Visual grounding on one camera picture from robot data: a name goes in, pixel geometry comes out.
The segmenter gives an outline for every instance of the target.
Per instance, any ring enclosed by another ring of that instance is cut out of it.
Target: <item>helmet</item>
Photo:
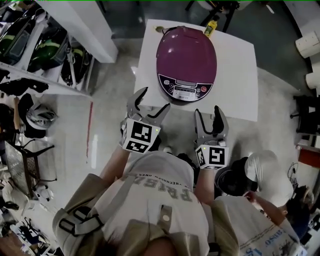
[[[17,19],[0,38],[0,61],[15,65],[20,61],[35,21],[29,16]]]
[[[29,72],[49,70],[62,65],[67,56],[68,34],[63,28],[50,28],[38,41],[28,66]]]
[[[72,47],[71,52],[73,55],[75,82],[79,84],[88,70],[92,55],[87,52],[86,49],[81,45],[78,47]],[[62,66],[61,77],[68,86],[71,86],[73,84],[70,71],[70,63],[67,58],[65,59]]]
[[[37,130],[48,130],[56,118],[56,113],[41,103],[33,105],[26,113],[26,121]]]

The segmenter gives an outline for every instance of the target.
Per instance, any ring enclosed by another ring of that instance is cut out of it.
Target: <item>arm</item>
[[[13,113],[13,123],[14,123],[14,128],[16,130],[20,129],[20,116],[19,116],[19,110],[18,110],[18,104],[19,104],[19,98],[15,97],[14,98],[14,113]]]
[[[215,176],[212,169],[201,169],[194,189],[194,195],[201,203],[210,205],[215,199]]]
[[[108,163],[103,168],[100,178],[110,186],[115,178],[120,179],[124,173],[130,152],[122,149],[119,145],[112,153]]]
[[[278,209],[269,201],[257,196],[254,192],[250,191],[245,196],[249,198],[250,202],[257,202],[262,207],[264,212],[270,217],[270,220],[277,226],[279,226],[285,220],[286,217],[282,214],[280,209]]]

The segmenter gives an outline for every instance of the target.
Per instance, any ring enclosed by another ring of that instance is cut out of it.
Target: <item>white table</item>
[[[156,52],[162,33],[155,27],[186,26],[205,30],[205,27],[183,22],[149,19],[146,24],[134,92],[148,87],[142,105],[162,107],[168,101],[162,97],[156,71]],[[218,105],[227,117],[256,122],[258,119],[258,77],[255,49],[252,43],[232,35],[215,31],[210,40],[217,58],[217,72],[213,87],[203,99],[172,108],[213,114]]]

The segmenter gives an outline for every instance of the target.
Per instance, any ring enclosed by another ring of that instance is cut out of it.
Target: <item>purple rice cooker lid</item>
[[[215,48],[201,30],[178,26],[162,37],[156,70],[177,80],[213,84],[217,73]]]

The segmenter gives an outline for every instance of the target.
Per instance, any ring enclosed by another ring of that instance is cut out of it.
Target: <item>rice cooker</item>
[[[210,92],[217,74],[216,51],[201,30],[169,28],[156,53],[161,90],[178,105],[201,100]]]

